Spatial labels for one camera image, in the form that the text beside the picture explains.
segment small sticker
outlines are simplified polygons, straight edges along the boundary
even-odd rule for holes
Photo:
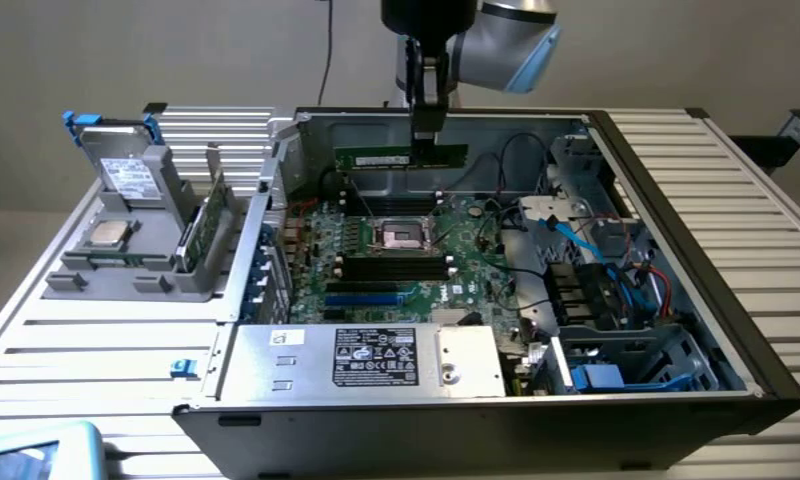
[[[408,165],[408,164],[410,164],[410,157],[406,155],[356,158],[356,167],[380,166],[380,165]]]
[[[101,158],[101,166],[125,200],[160,200],[151,170],[139,158]]]
[[[303,345],[305,343],[305,330],[273,330],[269,333],[269,346]]]

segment power supply label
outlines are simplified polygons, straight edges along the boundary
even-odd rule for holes
[[[339,387],[418,385],[418,343],[414,328],[335,330],[332,381]]]

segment white ventilated rack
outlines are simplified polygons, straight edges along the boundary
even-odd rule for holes
[[[800,383],[800,209],[711,120],[683,110],[610,113]],[[181,175],[209,179],[204,145],[220,142],[225,177],[253,193],[273,110],[169,107],[159,118]],[[219,479],[169,418],[203,379],[171,379],[169,364],[212,354],[227,279],[207,304],[41,300],[43,278],[95,208],[89,193],[0,314],[0,434],[85,418],[104,434],[112,478]],[[667,472],[540,478],[800,479],[800,411],[759,436],[719,439]]]

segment cpu processor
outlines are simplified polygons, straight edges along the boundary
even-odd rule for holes
[[[124,240],[129,231],[125,220],[105,220],[95,225],[89,235],[89,244],[95,247],[112,247]]]

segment blue release tab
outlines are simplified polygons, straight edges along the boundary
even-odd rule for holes
[[[694,378],[690,373],[683,373],[668,382],[626,383],[615,364],[579,365],[570,373],[575,389],[582,393],[682,392]]]
[[[155,145],[165,145],[165,142],[163,140],[163,132],[160,131],[160,124],[157,123],[157,119],[151,113],[145,114],[145,117],[143,118],[143,123],[151,131],[151,138],[155,141]]]
[[[97,113],[81,113],[75,117],[75,125],[88,127],[89,125],[97,125],[104,119]]]
[[[196,366],[199,362],[196,360],[181,359],[172,362],[172,368],[169,369],[169,375],[172,378],[195,378],[199,376],[196,373]]]
[[[80,143],[80,137],[77,136],[77,131],[75,130],[75,112],[71,110],[65,110],[63,113],[63,125],[65,125],[65,130],[68,130],[68,135],[71,135],[71,141],[75,142],[75,145],[81,147],[83,144]]]

